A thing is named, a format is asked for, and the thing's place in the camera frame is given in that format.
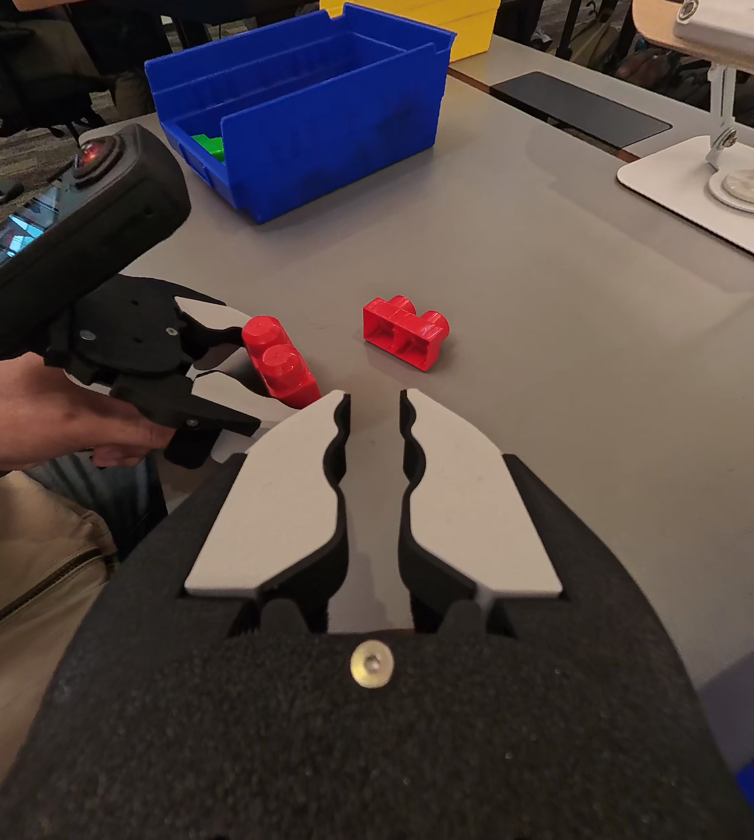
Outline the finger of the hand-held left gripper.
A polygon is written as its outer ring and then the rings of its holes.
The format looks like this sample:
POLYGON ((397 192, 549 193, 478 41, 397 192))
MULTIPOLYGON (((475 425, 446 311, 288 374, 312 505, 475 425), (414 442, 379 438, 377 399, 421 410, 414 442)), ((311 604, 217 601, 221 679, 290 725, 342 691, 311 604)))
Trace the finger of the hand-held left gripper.
POLYGON ((251 316, 223 303, 176 296, 179 337, 195 365, 221 365, 244 347, 251 316))
POLYGON ((208 402, 255 417, 260 422, 259 429, 252 436, 223 431, 212 449, 212 459, 216 463, 226 463, 234 454, 246 454, 272 428, 300 412, 279 400, 255 394, 243 382, 222 371, 197 375, 194 379, 192 394, 208 402))

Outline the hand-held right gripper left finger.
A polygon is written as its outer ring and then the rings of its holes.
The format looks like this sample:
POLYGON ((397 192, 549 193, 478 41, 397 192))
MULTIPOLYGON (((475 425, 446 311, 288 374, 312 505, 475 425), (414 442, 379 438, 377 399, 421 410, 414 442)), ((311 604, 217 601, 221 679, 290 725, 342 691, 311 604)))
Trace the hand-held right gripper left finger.
POLYGON ((258 598, 347 526, 341 481, 351 396, 332 391, 249 448, 185 582, 200 598, 258 598))

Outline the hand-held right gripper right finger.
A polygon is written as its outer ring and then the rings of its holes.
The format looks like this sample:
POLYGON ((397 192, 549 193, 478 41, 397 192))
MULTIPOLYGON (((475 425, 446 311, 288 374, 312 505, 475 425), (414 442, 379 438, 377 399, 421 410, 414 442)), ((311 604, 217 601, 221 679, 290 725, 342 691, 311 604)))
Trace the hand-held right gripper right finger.
POLYGON ((418 389, 400 396, 399 564, 421 603, 554 599, 563 584, 499 448, 418 389))

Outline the red mega block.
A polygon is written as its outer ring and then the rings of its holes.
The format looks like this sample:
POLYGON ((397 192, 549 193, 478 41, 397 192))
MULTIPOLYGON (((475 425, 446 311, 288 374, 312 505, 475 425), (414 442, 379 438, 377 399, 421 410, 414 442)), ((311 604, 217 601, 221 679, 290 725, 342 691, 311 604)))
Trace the red mega block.
POLYGON ((374 298, 363 308, 363 338, 420 371, 429 371, 439 360, 450 323, 442 313, 430 309, 419 314, 404 297, 374 298))
POLYGON ((259 358, 257 370, 269 395, 290 408, 303 410, 321 399, 314 374, 291 344, 269 347, 259 358))
POLYGON ((288 352, 298 353, 280 321, 272 316, 251 318, 242 328, 242 342, 257 369, 260 369, 270 349, 283 347, 288 352))

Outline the person's left hand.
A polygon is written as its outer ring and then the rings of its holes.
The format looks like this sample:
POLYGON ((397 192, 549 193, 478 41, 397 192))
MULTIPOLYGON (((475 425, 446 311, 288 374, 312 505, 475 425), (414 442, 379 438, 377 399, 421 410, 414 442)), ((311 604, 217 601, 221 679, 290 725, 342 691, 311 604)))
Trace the person's left hand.
POLYGON ((0 361, 0 472, 81 452, 91 452, 97 468, 133 468, 174 436, 133 405, 73 384, 36 354, 0 361))

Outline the person's jeans leg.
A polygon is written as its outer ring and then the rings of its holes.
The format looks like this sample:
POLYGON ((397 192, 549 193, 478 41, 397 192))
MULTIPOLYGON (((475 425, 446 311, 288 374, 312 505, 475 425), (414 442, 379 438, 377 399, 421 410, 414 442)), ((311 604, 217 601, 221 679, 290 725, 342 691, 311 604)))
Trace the person's jeans leg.
POLYGON ((108 526, 119 562, 168 517, 153 455, 133 467, 98 468, 88 454, 71 454, 25 474, 45 489, 97 514, 108 526))

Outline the black office chair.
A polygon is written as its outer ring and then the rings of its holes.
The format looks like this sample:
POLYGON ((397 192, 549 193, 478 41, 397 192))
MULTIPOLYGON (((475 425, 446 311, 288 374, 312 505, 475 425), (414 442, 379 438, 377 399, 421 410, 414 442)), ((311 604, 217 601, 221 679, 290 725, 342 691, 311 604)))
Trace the black office chair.
POLYGON ((0 139, 23 131, 46 130, 64 138, 64 130, 78 144, 81 130, 104 128, 107 121, 95 110, 92 94, 109 88, 98 79, 54 73, 28 79, 15 58, 38 45, 35 31, 0 25, 0 139))

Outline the person's beige jacket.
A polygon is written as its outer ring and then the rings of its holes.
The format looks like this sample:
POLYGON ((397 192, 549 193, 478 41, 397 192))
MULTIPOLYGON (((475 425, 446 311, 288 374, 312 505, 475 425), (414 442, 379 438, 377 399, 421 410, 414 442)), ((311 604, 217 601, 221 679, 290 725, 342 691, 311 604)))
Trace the person's beige jacket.
POLYGON ((0 786, 116 554, 96 512, 23 473, 0 479, 0 786))

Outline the yellow storage bin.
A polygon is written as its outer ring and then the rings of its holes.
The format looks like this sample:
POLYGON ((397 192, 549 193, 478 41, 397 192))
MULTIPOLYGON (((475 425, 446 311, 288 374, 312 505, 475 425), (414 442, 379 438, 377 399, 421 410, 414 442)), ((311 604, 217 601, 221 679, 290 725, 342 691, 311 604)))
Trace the yellow storage bin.
POLYGON ((331 18, 341 16, 356 34, 414 51, 431 46, 436 63, 488 51, 498 1, 321 1, 331 18))

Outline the white board stand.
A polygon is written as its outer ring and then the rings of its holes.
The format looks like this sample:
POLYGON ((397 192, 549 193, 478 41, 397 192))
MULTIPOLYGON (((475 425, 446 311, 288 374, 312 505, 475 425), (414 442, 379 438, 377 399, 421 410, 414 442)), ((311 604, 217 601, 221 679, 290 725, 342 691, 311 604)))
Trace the white board stand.
POLYGON ((738 140, 737 69, 715 65, 711 130, 623 165, 617 181, 726 243, 754 256, 754 147, 738 140))

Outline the black flat panel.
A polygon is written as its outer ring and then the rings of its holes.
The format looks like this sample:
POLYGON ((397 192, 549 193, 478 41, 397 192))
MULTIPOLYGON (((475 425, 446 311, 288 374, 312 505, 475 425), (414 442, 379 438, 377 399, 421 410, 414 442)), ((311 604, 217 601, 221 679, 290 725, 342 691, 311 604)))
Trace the black flat panel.
POLYGON ((501 82, 489 94, 538 120, 555 121, 617 150, 673 129, 668 121, 543 72, 501 82))

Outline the printed instruction sheet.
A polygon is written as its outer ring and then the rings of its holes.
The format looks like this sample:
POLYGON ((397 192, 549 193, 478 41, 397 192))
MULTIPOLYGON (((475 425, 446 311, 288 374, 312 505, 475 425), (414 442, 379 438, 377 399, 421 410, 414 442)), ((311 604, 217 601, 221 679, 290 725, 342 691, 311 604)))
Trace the printed instruction sheet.
POLYGON ((684 1, 674 34, 697 46, 754 58, 754 1, 684 1))

